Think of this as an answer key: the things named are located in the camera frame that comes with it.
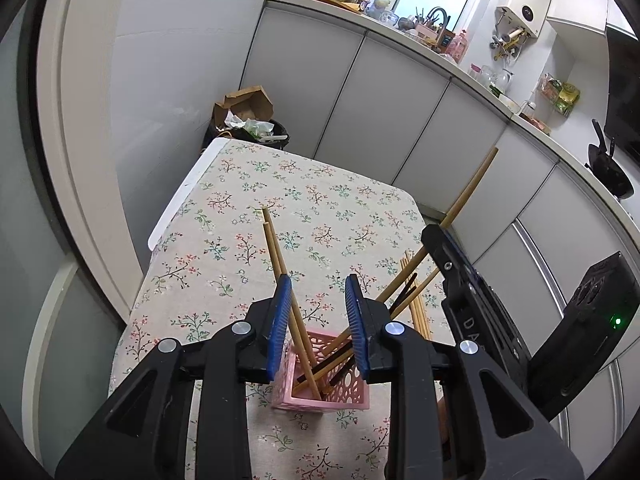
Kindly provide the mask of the brown cardboard box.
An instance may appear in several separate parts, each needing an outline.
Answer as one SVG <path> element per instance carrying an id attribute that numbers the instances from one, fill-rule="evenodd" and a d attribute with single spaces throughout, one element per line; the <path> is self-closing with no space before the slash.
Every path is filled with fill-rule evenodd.
<path id="1" fill-rule="evenodd" d="M 222 127 L 229 112 L 243 120 L 268 122 L 273 118 L 273 104 L 262 86 L 247 87 L 226 94 L 221 102 L 214 104 L 213 125 Z"/>

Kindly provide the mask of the pink plastic utensil basket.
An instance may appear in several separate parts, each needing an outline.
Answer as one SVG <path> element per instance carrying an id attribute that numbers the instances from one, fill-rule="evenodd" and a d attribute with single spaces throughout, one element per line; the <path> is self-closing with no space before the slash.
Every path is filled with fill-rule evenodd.
<path id="1" fill-rule="evenodd" d="M 281 366 L 273 382 L 271 407 L 275 410 L 311 413 L 329 413 L 337 411 L 364 411 L 370 408 L 369 386 L 360 378 L 356 368 L 352 368 L 335 385 L 330 382 L 342 370 L 347 358 L 339 358 L 338 365 L 329 374 L 317 380 L 319 391 L 324 394 L 318 400 L 312 391 L 305 387 L 294 391 L 295 381 L 299 375 L 303 378 L 303 367 L 300 365 L 295 344 L 290 342 L 283 351 Z"/>

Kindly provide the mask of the leaning wooden chopstick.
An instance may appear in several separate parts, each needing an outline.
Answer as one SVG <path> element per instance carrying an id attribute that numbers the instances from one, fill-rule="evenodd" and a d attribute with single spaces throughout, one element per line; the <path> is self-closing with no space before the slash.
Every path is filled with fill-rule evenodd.
<path id="1" fill-rule="evenodd" d="M 276 232 L 274 232 L 272 222 L 268 217 L 264 221 L 264 230 L 274 277 L 280 278 L 281 275 L 288 274 L 288 270 L 286 270 L 286 265 L 280 252 Z M 312 371 L 314 364 L 316 364 L 314 350 L 312 350 L 294 292 L 290 292 L 290 297 L 291 313 L 288 321 L 290 332 L 297 350 L 300 366 L 306 378 L 307 387 L 310 389 L 312 396 L 320 401 L 322 399 L 321 392 Z"/>

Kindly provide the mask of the yellow snack bag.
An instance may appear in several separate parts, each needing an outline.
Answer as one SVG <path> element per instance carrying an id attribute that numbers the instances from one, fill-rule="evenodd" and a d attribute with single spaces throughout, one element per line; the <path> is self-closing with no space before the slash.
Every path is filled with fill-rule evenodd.
<path id="1" fill-rule="evenodd" d="M 554 108 L 562 116 L 567 117 L 574 110 L 579 99 L 580 90 L 574 84 L 563 82 L 554 102 Z"/>

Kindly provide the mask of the pink bottle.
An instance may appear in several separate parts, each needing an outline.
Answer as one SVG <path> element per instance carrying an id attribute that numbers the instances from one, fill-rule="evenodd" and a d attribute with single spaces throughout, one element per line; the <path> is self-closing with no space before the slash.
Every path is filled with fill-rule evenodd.
<path id="1" fill-rule="evenodd" d="M 469 37 L 465 29 L 462 29 L 453 40 L 448 44 L 446 55 L 459 64 L 465 55 L 466 49 L 469 47 Z"/>

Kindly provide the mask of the black trash bin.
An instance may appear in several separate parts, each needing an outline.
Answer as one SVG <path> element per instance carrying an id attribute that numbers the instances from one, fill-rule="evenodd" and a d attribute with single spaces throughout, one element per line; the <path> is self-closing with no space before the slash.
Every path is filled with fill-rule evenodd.
<path id="1" fill-rule="evenodd" d="M 209 144 L 213 140 L 218 138 L 234 139 L 255 144 L 266 146 L 267 148 L 276 148 L 277 150 L 284 150 L 290 142 L 290 135 L 288 130 L 284 128 L 284 125 L 280 124 L 276 120 L 270 120 L 272 130 L 263 136 L 256 136 L 244 128 L 230 128 L 228 126 L 215 126 L 211 122 L 205 130 L 203 141 L 201 144 L 201 150 L 204 151 L 209 147 Z"/>

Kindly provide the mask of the black wok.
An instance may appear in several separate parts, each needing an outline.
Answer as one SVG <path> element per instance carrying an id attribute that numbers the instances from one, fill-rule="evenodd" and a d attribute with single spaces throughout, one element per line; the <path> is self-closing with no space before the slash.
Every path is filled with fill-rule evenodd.
<path id="1" fill-rule="evenodd" d="M 588 162 L 586 167 L 604 185 L 604 187 L 618 200 L 626 200 L 634 195 L 631 180 L 624 173 L 623 168 L 614 160 L 615 140 L 612 148 L 607 148 L 603 130 L 596 118 L 591 121 L 599 144 L 588 146 Z"/>

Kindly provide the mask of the white water heater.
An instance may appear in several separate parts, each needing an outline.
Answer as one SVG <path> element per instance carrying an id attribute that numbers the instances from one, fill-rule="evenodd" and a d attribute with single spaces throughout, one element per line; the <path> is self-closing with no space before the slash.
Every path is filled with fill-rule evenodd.
<path id="1" fill-rule="evenodd" d="M 544 26 L 551 0 L 499 0 L 497 10 L 532 38 L 538 38 Z"/>

